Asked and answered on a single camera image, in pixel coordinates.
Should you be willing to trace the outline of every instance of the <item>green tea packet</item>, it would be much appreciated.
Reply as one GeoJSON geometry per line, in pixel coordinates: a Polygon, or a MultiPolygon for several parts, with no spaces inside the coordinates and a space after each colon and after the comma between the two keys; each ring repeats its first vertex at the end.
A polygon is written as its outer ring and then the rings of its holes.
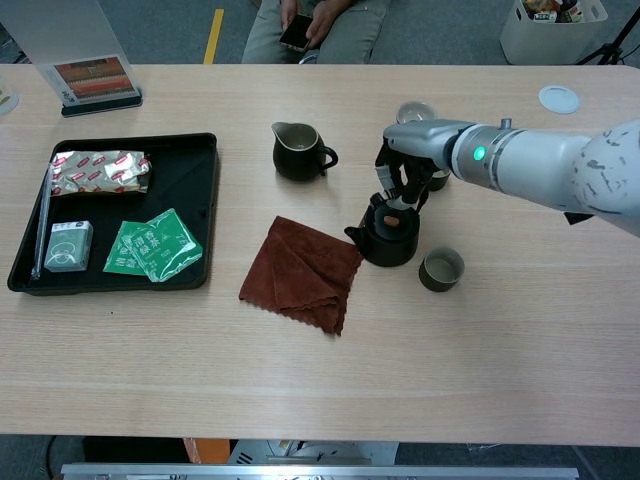
{"type": "Polygon", "coordinates": [[[53,273],[85,271],[92,237],[93,227],[87,221],[54,223],[44,268],[53,273]]]}
{"type": "Polygon", "coordinates": [[[202,247],[171,208],[122,240],[149,280],[164,282],[202,257],[202,247]]]}
{"type": "Polygon", "coordinates": [[[116,240],[113,242],[107,263],[102,269],[107,273],[121,273],[124,275],[146,275],[138,264],[129,247],[124,244],[124,237],[131,237],[139,230],[148,228],[146,223],[122,222],[116,240]]]}

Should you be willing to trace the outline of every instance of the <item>brown cloth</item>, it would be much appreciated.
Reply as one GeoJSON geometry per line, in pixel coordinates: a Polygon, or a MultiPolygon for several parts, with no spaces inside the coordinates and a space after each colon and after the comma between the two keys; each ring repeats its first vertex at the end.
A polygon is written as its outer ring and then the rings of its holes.
{"type": "Polygon", "coordinates": [[[362,256],[353,245],[276,217],[240,300],[340,335],[362,256]]]}

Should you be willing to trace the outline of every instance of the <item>red and white wrapper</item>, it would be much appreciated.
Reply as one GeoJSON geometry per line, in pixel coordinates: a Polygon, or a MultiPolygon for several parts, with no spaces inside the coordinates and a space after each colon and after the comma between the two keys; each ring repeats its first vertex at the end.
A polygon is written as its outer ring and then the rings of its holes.
{"type": "Polygon", "coordinates": [[[61,152],[51,161],[51,195],[97,192],[146,193],[151,171],[144,152],[110,150],[106,152],[61,152]]]}

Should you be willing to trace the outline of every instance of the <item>smartphone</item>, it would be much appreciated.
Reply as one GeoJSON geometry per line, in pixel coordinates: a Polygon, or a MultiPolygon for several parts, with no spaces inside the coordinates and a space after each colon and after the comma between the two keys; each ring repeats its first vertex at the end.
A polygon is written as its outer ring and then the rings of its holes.
{"type": "Polygon", "coordinates": [[[309,46],[307,30],[312,20],[306,15],[296,15],[280,37],[280,43],[296,52],[306,52],[309,46]]]}

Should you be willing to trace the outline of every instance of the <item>black tray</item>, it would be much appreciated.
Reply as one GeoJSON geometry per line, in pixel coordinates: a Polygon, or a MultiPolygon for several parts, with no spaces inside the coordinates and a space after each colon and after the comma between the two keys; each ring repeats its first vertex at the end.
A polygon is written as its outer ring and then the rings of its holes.
{"type": "Polygon", "coordinates": [[[53,154],[69,150],[139,150],[148,153],[152,165],[149,191],[146,194],[52,197],[45,248],[52,224],[89,220],[93,225],[89,267],[86,272],[70,273],[51,273],[43,268],[40,279],[31,280],[41,188],[7,280],[9,288],[31,295],[67,295],[121,290],[182,290],[202,285],[209,272],[213,244],[218,177],[216,137],[211,133],[199,133],[65,140],[56,145],[53,154]],[[142,276],[102,271],[123,220],[147,222],[169,208],[175,208],[202,245],[202,259],[163,283],[153,283],[142,276]]]}

